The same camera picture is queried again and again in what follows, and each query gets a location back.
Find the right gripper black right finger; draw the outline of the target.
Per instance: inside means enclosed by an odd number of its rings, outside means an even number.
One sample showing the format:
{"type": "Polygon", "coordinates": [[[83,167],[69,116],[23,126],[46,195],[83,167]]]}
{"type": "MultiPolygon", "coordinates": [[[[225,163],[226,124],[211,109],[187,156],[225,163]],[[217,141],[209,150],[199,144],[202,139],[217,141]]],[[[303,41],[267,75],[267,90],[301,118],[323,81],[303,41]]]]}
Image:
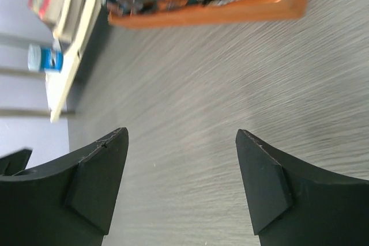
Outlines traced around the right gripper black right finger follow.
{"type": "Polygon", "coordinates": [[[368,181],[334,173],[239,130],[236,149],[261,245],[367,245],[368,181]]]}

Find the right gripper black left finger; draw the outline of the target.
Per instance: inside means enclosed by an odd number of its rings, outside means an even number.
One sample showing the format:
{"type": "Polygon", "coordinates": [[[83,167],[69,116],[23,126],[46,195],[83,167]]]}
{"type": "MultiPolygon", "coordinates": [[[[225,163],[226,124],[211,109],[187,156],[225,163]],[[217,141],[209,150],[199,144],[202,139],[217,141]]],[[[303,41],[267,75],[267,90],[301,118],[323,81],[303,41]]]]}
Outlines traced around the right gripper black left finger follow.
{"type": "Polygon", "coordinates": [[[101,245],[128,147],[128,130],[121,127],[32,168],[29,148],[2,156],[1,244],[101,245]]]}

